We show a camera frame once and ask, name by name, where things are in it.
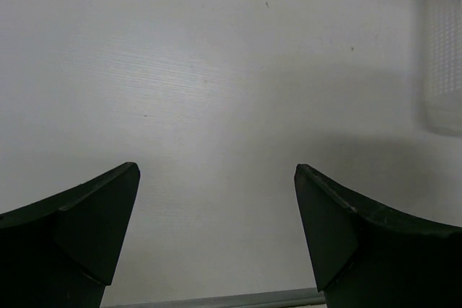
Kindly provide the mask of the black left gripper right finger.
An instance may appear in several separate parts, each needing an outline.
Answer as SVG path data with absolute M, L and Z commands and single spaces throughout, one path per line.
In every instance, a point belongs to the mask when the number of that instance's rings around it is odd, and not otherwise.
M 328 307 L 459 307 L 461 228 L 412 216 L 306 164 L 295 191 Z

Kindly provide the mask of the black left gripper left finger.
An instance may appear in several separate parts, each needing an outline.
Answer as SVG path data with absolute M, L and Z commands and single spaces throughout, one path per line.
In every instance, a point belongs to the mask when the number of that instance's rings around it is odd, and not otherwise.
M 115 275 L 141 173 L 126 162 L 1 215 L 2 307 L 99 307 Z

